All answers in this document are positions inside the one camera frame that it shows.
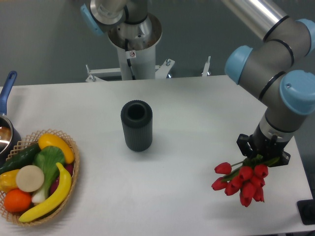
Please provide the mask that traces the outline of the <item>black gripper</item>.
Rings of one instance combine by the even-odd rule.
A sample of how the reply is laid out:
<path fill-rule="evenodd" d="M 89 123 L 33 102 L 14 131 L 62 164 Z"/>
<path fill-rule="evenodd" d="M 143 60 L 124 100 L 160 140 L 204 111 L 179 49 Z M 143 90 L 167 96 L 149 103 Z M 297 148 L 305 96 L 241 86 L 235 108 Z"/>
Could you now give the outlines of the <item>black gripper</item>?
<path fill-rule="evenodd" d="M 277 135 L 268 139 L 264 135 L 240 134 L 237 139 L 237 145 L 243 156 L 246 157 L 243 164 L 251 167 L 259 164 L 267 167 L 288 165 L 290 154 L 284 151 L 287 144 L 288 142 L 280 142 Z"/>

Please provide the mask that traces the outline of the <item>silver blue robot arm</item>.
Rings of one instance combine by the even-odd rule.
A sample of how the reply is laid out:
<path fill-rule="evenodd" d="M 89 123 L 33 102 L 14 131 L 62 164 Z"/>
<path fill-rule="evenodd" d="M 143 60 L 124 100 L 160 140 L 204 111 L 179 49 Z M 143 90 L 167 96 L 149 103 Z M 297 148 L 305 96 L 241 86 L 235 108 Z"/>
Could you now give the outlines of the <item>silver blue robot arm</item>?
<path fill-rule="evenodd" d="M 315 24 L 294 20 L 271 0 L 226 0 L 224 4 L 262 41 L 254 50 L 237 48 L 225 73 L 266 106 L 256 130 L 240 134 L 237 145 L 245 161 L 287 165 L 284 148 L 315 110 L 315 77 L 292 66 L 315 48 Z"/>

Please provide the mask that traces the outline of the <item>robot base joint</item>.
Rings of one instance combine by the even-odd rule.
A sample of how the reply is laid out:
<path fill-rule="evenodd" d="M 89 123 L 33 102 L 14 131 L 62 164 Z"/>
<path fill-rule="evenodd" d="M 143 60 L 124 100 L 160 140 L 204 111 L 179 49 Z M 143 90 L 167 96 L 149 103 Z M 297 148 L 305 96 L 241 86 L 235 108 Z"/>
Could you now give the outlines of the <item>robot base joint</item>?
<path fill-rule="evenodd" d="M 153 47 L 162 36 L 161 23 L 148 12 L 147 0 L 87 0 L 80 12 L 92 33 L 108 35 L 126 51 Z"/>

